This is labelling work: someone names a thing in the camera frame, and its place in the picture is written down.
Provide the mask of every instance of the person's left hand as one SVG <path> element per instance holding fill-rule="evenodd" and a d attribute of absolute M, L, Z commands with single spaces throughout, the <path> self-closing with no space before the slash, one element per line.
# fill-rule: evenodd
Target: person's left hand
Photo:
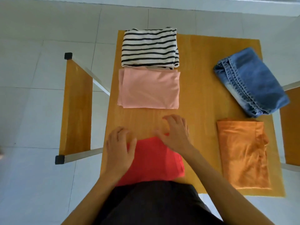
<path fill-rule="evenodd" d="M 117 127 L 111 132 L 106 141 L 107 166 L 105 173 L 110 176 L 112 175 L 112 177 L 118 180 L 121 179 L 130 168 L 137 145 L 137 139 L 134 138 L 130 142 L 130 147 L 127 151 L 126 136 L 128 133 L 128 129 Z"/>

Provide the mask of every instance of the wooden panel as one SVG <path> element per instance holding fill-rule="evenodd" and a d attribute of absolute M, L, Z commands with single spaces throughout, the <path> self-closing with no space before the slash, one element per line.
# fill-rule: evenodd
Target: wooden panel
<path fill-rule="evenodd" d="M 286 93 L 291 103 L 280 109 L 285 160 L 300 166 L 300 87 Z"/>
<path fill-rule="evenodd" d="M 93 78 L 67 61 L 60 155 L 91 150 Z"/>
<path fill-rule="evenodd" d="M 105 140 L 117 126 L 132 130 L 137 139 L 153 136 L 153 129 L 161 128 L 168 132 L 166 121 L 161 118 L 167 114 L 179 114 L 186 118 L 190 128 L 193 145 L 208 162 L 222 172 L 216 121 L 221 118 L 245 118 L 245 113 L 235 99 L 213 72 L 214 65 L 222 58 L 252 46 L 260 57 L 258 40 L 219 38 L 196 35 L 177 35 L 180 55 L 180 94 L 179 109 L 124 109 L 117 105 L 118 70 L 121 68 L 121 48 L 124 31 L 119 31 L 115 65 L 112 76 Z M 268 166 L 272 190 L 244 189 L 245 195 L 284 196 L 282 173 L 276 145 L 272 116 L 262 116 L 269 137 Z M 106 166 L 107 154 L 104 148 L 101 172 Z M 191 167 L 185 162 L 186 176 L 177 181 L 193 184 L 198 193 L 206 193 Z"/>

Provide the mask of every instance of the blue denim jeans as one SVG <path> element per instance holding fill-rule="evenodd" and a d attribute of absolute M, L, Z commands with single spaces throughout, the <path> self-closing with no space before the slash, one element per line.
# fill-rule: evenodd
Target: blue denim jeans
<path fill-rule="evenodd" d="M 290 102 L 252 48 L 220 60 L 214 71 L 250 117 L 271 114 Z"/>

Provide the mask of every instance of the black plastic end cap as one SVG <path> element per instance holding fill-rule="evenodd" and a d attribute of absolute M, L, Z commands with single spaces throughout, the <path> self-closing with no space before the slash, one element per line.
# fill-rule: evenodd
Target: black plastic end cap
<path fill-rule="evenodd" d="M 65 60 L 72 59 L 73 53 L 65 53 Z"/>
<path fill-rule="evenodd" d="M 64 164 L 64 163 L 65 163 L 65 156 L 64 155 L 55 156 L 55 165 Z"/>

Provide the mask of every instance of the forearm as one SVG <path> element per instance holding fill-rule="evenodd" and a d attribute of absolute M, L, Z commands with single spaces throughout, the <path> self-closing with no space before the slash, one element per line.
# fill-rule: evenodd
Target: forearm
<path fill-rule="evenodd" d="M 100 176 L 91 191 L 65 219 L 62 225 L 92 224 L 117 181 L 118 179 L 111 175 L 103 174 Z"/>
<path fill-rule="evenodd" d="M 273 225 L 273 223 L 223 176 L 217 172 L 194 147 L 183 155 L 197 174 L 223 221 L 229 225 Z"/>

